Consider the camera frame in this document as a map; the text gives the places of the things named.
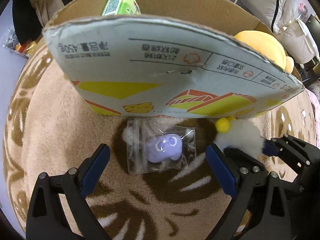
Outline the purple plush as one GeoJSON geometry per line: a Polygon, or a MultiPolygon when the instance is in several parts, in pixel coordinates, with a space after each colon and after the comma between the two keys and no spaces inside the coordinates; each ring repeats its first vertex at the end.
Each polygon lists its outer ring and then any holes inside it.
{"type": "Polygon", "coordinates": [[[197,158],[194,128],[130,119],[123,140],[131,174],[184,170],[197,158]]]}

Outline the yellow round plush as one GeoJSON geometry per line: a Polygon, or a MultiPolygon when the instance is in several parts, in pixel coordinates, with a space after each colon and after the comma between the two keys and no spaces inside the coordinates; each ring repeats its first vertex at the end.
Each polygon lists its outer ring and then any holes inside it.
{"type": "Polygon", "coordinates": [[[284,47],[274,36],[262,31],[244,30],[234,38],[263,54],[283,70],[292,73],[294,60],[286,55],[284,47]]]}

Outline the green tissue pack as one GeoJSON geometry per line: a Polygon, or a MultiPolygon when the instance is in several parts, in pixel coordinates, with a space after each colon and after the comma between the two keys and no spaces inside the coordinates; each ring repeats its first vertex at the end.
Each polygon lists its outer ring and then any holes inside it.
{"type": "Polygon", "coordinates": [[[102,16],[140,14],[141,10],[136,0],[108,0],[101,13],[102,16]]]}

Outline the white fluffy pompom charm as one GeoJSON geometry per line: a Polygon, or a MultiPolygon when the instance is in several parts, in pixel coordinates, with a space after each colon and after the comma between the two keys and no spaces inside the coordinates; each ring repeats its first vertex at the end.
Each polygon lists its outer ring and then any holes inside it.
{"type": "Polygon", "coordinates": [[[237,148],[254,159],[261,156],[264,138],[250,120],[221,118],[216,121],[215,128],[214,143],[222,152],[227,148],[237,148]]]}

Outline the cream quilted bedding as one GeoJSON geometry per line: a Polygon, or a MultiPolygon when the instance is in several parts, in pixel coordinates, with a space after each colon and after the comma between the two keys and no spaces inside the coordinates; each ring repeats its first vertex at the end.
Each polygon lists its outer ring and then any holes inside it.
{"type": "Polygon", "coordinates": [[[312,12],[307,0],[241,0],[300,64],[319,59],[319,49],[306,25],[312,12]]]}

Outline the printed cardboard box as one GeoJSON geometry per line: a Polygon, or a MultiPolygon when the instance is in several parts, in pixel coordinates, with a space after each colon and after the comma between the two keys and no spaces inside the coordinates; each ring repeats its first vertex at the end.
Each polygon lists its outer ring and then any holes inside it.
{"type": "Polygon", "coordinates": [[[271,32],[229,0],[136,0],[140,15],[102,16],[107,1],[73,0],[43,30],[99,114],[251,118],[304,90],[298,75],[234,38],[271,32]]]}

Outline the snack packet pile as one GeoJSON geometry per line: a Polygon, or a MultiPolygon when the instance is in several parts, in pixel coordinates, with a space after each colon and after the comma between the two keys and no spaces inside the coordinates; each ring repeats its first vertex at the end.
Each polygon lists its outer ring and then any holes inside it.
{"type": "Polygon", "coordinates": [[[34,53],[36,46],[36,41],[27,41],[21,44],[13,27],[7,29],[2,43],[2,47],[9,49],[12,53],[26,57],[30,57],[34,53]]]}

